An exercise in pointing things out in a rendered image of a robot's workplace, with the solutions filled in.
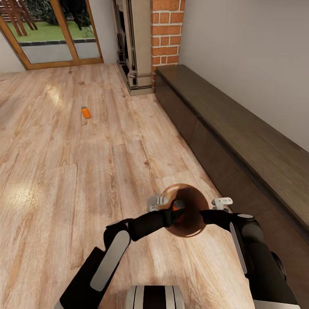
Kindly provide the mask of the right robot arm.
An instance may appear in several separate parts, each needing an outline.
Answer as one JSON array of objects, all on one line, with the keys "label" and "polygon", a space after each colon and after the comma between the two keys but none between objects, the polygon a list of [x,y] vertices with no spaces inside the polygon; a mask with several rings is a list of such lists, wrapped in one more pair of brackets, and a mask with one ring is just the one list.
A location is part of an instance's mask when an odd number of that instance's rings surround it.
[{"label": "right robot arm", "polygon": [[212,210],[200,211],[206,225],[216,224],[233,237],[255,309],[300,309],[286,283],[287,276],[280,258],[263,243],[264,234],[254,216],[229,213],[223,205],[230,205],[230,197],[215,198]]}]

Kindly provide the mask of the trash can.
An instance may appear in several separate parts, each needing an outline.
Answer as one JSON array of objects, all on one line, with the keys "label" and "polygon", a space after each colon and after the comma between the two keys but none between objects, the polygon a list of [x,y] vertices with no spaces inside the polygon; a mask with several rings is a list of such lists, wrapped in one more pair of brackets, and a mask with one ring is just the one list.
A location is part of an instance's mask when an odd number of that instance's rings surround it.
[{"label": "trash can", "polygon": [[206,228],[207,225],[200,211],[209,210],[209,204],[196,187],[186,183],[177,183],[167,187],[161,196],[168,198],[168,203],[157,206],[159,209],[169,209],[172,212],[173,204],[178,200],[184,202],[187,208],[182,222],[174,222],[172,226],[164,227],[169,233],[180,238],[190,238],[199,235]]}]

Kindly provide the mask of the can of soda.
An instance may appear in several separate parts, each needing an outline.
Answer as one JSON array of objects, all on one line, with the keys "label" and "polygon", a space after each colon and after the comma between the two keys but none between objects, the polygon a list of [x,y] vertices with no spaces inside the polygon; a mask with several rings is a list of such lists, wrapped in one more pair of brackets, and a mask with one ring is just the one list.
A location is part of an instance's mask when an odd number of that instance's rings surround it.
[{"label": "can of soda", "polygon": [[81,110],[82,110],[82,113],[85,116],[85,118],[90,118],[91,117],[90,112],[89,112],[89,110],[88,110],[88,108],[86,106],[82,107]]},{"label": "can of soda", "polygon": [[[180,201],[180,200],[174,202],[174,204],[173,204],[173,211],[178,210],[178,209],[182,209],[182,208],[185,208],[185,203],[184,203],[184,202],[182,202],[182,201]],[[175,222],[177,222],[177,223],[182,222],[182,221],[184,220],[184,216],[185,216],[185,215],[182,215],[182,216],[181,216],[177,221],[175,221]]]}]

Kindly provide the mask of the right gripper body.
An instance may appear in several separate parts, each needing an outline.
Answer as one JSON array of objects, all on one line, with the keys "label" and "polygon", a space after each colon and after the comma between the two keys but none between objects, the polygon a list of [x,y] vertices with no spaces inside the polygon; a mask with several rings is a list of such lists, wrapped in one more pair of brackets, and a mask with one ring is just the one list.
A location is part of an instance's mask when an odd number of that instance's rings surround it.
[{"label": "right gripper body", "polygon": [[227,208],[224,208],[224,210],[203,210],[203,221],[206,225],[216,224],[222,228],[221,216],[226,213],[229,213]]}]

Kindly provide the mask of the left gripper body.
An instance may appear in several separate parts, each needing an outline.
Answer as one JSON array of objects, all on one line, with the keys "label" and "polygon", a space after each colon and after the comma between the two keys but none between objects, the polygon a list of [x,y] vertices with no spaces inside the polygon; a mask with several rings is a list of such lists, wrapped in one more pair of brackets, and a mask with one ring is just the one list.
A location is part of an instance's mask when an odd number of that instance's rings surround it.
[{"label": "left gripper body", "polygon": [[170,227],[173,225],[169,209],[159,209],[158,211],[149,212],[147,208],[148,206],[146,206],[147,213],[141,217],[144,218],[147,225],[148,235],[162,227]]}]

